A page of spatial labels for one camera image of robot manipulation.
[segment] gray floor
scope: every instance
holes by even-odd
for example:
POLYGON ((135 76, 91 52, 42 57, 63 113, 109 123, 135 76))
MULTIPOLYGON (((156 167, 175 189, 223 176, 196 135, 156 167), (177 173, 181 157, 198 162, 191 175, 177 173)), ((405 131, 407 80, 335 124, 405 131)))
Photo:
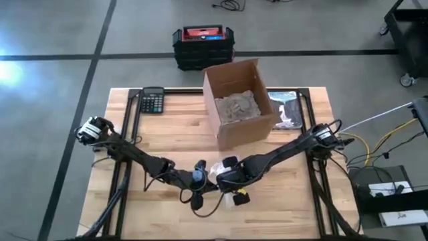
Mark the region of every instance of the gray floor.
MULTIPOLYGON (((247 0, 244 12, 212 9, 217 1, 118 0, 102 52, 171 52, 171 34, 184 25, 220 23, 235 31, 237 51, 367 50, 394 48, 377 33, 392 0, 295 0, 272 5, 247 0)), ((93 54, 109 1, 0 0, 0 55, 93 54)), ((422 6, 428 7, 425 1, 422 6)), ((414 8, 412 1, 403 7, 414 8)), ((35 240, 90 65, 89 60, 0 62, 0 240, 35 240)), ((267 86, 326 86, 336 118, 351 125, 426 94, 428 82, 403 88, 398 56, 260 58, 267 86)), ((173 59, 101 60, 83 119, 103 115, 109 89, 201 86, 200 72, 182 72, 173 59)), ((352 130, 370 145, 411 118, 402 109, 352 130)), ((413 125, 387 146, 421 130, 413 125)), ((427 184, 425 137, 380 166, 403 164, 414 185, 427 184)), ((346 150, 363 153, 360 144, 346 150)), ((77 230, 93 154, 75 145, 49 239, 77 230)), ((365 230, 369 236, 422 240, 417 228, 365 230)))

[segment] wooden tabletop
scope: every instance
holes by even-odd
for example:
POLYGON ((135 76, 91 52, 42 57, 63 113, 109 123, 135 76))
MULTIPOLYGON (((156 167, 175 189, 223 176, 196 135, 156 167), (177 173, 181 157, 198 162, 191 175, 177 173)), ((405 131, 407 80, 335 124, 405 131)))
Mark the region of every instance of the wooden tabletop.
MULTIPOLYGON (((334 118, 326 89, 310 88, 310 94, 316 122, 332 122, 334 118)), ((121 131, 127 96, 126 88, 110 91, 105 117, 114 123, 118 132, 121 131)), ((132 123, 129 124, 127 137, 130 137, 131 128, 132 123)), ((272 131, 264 141, 218 152, 202 95, 168 94, 162 115, 143 114, 140 117, 138 135, 142 141, 136 146, 151 155, 172 159, 177 169, 193 170, 200 159, 206 160, 210 168, 231 155, 244 158, 267 153, 297 138, 299 134, 299 130, 272 131)), ((97 154, 96 159, 105 155, 97 154)), ((334 157, 345 167, 340 155, 334 157)), ((113 169, 112 160, 97 163, 92 169, 78 234, 83 234, 86 226, 91 226, 106 207, 113 169)), ((345 220, 356 228, 358 213, 347 177, 333 163, 327 166, 327 174, 334 204, 345 220)), ((196 217, 189 204, 182 204, 178 188, 155 181, 147 192, 143 192, 143 183, 144 171, 139 164, 133 163, 122 239, 319 237, 303 153, 276 165, 261 181, 246 187, 251 198, 248 204, 227 208, 223 200, 219 209, 208 218, 196 217)), ((219 197, 219 192, 205 194, 204 206, 198 213, 209 213, 219 197)), ((324 205, 323 209, 328 224, 324 205)), ((117 208, 112 227, 116 225, 116 215, 117 208)))

